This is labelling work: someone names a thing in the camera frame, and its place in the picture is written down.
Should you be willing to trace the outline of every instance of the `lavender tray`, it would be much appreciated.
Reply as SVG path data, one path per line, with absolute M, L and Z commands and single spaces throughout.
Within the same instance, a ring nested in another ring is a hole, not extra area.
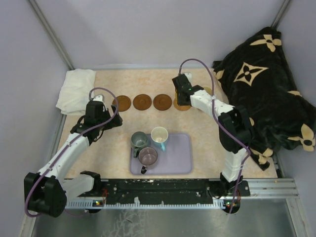
M 188 174 L 192 170 L 192 148 L 191 140 L 186 133 L 169 133 L 166 151 L 153 144 L 150 147 L 158 153 L 158 159 L 152 167 L 147 169 L 146 174 L 141 174 L 142 164 L 138 158 L 133 157 L 133 150 L 130 153 L 129 170 L 134 175 L 165 175 L 165 174 Z

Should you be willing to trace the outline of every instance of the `black blanket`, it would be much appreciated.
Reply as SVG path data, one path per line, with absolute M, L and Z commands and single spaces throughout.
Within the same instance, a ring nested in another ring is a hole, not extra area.
M 314 150 L 316 108 L 297 90 L 281 32 L 262 29 L 213 68 L 229 103 L 244 105 L 249 112 L 255 131 L 251 157 L 263 170 L 280 147 Z

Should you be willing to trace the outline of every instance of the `mug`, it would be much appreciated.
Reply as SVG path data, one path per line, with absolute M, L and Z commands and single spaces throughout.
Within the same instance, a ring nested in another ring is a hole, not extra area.
M 152 147 L 145 147 L 139 152 L 138 155 L 139 162 L 143 165 L 142 174 L 147 172 L 147 168 L 156 163 L 158 159 L 157 151 Z
M 154 145 L 161 148 L 163 152 L 166 150 L 168 137 L 168 131 L 164 127 L 155 127 L 151 132 L 151 138 L 154 142 Z
M 130 139 L 130 143 L 134 150 L 133 156 L 136 158 L 143 148 L 150 146 L 150 139 L 144 132 L 135 132 Z

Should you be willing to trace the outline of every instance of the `wall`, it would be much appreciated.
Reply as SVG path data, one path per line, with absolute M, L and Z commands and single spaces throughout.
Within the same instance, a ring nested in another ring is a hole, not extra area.
M 23 179 L 47 159 L 67 69 L 27 1 L 2 0 L 0 9 L 0 235 L 14 237 L 24 215 Z
M 208 64 L 272 24 L 283 0 L 37 0 L 75 68 Z
M 316 106 L 316 1 L 293 1 L 279 26 L 282 44 L 295 82 L 301 94 Z M 311 227 L 316 236 L 316 151 L 309 153 L 302 147 L 279 154 L 288 177 L 294 177 Z

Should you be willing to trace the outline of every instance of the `white towel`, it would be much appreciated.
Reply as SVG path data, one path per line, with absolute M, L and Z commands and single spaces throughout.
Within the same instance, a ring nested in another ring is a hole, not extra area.
M 94 87 L 96 72 L 76 69 L 68 71 L 59 93 L 56 107 L 64 115 L 84 115 L 89 102 L 89 91 Z

